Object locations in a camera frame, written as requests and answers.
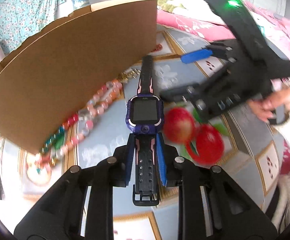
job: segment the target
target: patterned tablecloth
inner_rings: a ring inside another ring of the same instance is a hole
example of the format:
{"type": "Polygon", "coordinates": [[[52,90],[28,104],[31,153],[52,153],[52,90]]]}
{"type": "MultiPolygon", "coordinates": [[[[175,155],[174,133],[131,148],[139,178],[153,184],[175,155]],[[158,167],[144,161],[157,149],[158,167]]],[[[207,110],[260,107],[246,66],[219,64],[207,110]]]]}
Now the patterned tablecloth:
{"type": "MultiPolygon", "coordinates": [[[[162,89],[190,82],[202,82],[223,66],[223,62],[215,57],[187,65],[180,61],[179,55],[197,50],[207,44],[198,36],[157,25],[157,44],[162,45],[161,50],[152,53],[155,59],[153,86],[157,94],[162,89]]],[[[137,69],[140,67],[140,63],[133,66],[137,69]]],[[[40,185],[41,181],[29,178],[28,165],[31,162],[31,154],[19,149],[4,138],[0,138],[0,170],[3,188],[6,189],[6,200],[11,199],[9,196],[15,199],[17,195],[20,202],[26,199],[26,203],[29,203],[19,212],[20,219],[25,215],[26,210],[70,166],[74,164],[82,168],[94,166],[102,159],[111,156],[116,147],[127,143],[130,131],[125,124],[126,102],[136,95],[137,85],[138,79],[132,79],[124,85],[124,95],[114,101],[106,113],[100,117],[88,138],[71,151],[61,165],[52,169],[43,185],[40,185]],[[11,192],[15,192],[15,187],[20,188],[20,192],[11,194],[11,192]]],[[[75,135],[83,125],[83,122],[79,122],[73,127],[65,140],[75,135]]],[[[217,127],[224,142],[224,155],[217,164],[222,166],[265,211],[277,185],[284,149],[283,137],[267,124],[259,121],[246,105],[211,120],[210,125],[217,127]]],[[[178,149],[180,155],[190,159],[183,145],[172,145],[178,149]]],[[[134,178],[135,170],[133,168],[129,186],[113,190],[115,239],[176,240],[178,230],[177,189],[162,187],[160,189],[162,202],[157,207],[136,207],[132,202],[134,178]]],[[[12,209],[10,212],[10,217],[12,217],[12,212],[15,210],[12,209]]],[[[9,223],[10,228],[8,228],[12,231],[18,223],[18,218],[11,223],[4,216],[9,216],[6,209],[5,215],[2,214],[0,218],[5,224],[9,223]]]]}

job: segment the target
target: watch face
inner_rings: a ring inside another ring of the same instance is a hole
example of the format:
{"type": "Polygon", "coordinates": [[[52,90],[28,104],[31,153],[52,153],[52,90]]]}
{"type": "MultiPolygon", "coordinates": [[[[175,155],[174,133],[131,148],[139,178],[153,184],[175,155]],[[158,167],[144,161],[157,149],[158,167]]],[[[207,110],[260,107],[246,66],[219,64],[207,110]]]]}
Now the watch face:
{"type": "Polygon", "coordinates": [[[132,100],[131,122],[134,124],[156,124],[159,121],[156,97],[137,97],[132,100]]]}

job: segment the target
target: curtain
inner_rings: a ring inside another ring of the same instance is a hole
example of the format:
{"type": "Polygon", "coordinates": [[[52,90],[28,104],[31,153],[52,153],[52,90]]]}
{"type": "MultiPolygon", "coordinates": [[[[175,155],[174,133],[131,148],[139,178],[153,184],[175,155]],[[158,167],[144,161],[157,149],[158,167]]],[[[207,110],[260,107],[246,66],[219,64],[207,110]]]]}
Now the curtain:
{"type": "Polygon", "coordinates": [[[65,0],[0,0],[0,43],[5,54],[55,20],[65,0]]]}

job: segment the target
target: hand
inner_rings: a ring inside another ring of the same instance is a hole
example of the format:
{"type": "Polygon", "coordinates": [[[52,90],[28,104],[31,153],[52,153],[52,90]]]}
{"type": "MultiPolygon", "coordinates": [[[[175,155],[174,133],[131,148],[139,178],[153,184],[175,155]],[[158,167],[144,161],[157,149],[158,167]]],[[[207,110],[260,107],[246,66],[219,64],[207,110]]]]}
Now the hand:
{"type": "Polygon", "coordinates": [[[285,105],[286,110],[290,111],[290,87],[284,85],[282,90],[273,92],[265,100],[249,100],[247,104],[260,120],[269,123],[268,119],[274,117],[271,110],[276,107],[285,105]]]}

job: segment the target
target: green light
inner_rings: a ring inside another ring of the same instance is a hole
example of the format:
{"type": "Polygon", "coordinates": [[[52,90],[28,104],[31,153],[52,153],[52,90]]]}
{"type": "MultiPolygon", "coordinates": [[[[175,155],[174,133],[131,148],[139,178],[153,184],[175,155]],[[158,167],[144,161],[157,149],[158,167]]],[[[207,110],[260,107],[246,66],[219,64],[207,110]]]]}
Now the green light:
{"type": "Polygon", "coordinates": [[[236,0],[230,0],[230,1],[228,1],[228,3],[230,6],[234,6],[237,8],[239,8],[241,6],[236,0]]]}

